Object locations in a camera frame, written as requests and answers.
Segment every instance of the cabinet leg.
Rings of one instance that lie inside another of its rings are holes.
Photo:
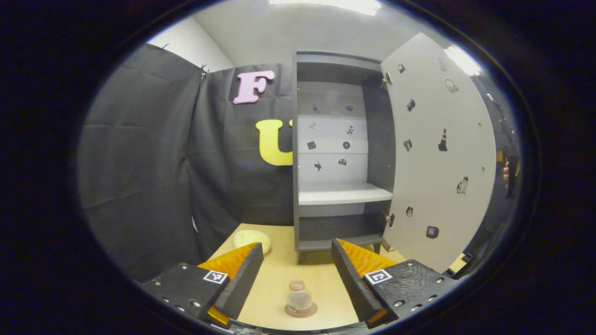
[[[304,261],[306,260],[306,256],[307,255],[308,254],[306,252],[299,252],[299,255],[298,255],[298,264],[304,263]]]

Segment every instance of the yellow sponge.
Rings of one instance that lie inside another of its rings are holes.
[[[263,255],[268,253],[271,249],[271,238],[262,231],[258,230],[241,230],[234,235],[234,249],[246,246],[251,243],[261,242],[263,246]]]

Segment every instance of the traffic cone sticker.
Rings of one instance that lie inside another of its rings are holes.
[[[439,151],[447,151],[447,129],[443,129],[443,138],[439,143]]]

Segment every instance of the pink letter f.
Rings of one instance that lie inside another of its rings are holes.
[[[234,98],[234,104],[255,103],[259,100],[259,96],[254,94],[254,89],[256,88],[259,93],[263,93],[267,86],[267,80],[265,78],[254,81],[259,77],[265,77],[271,80],[275,78],[275,72],[269,70],[240,73],[238,75],[238,78],[240,78],[240,87],[238,87],[238,96]]]

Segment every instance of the yellow letter u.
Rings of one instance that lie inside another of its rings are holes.
[[[257,122],[259,130],[259,152],[261,157],[271,165],[292,165],[292,151],[280,151],[279,129],[284,125],[280,120],[262,120]]]

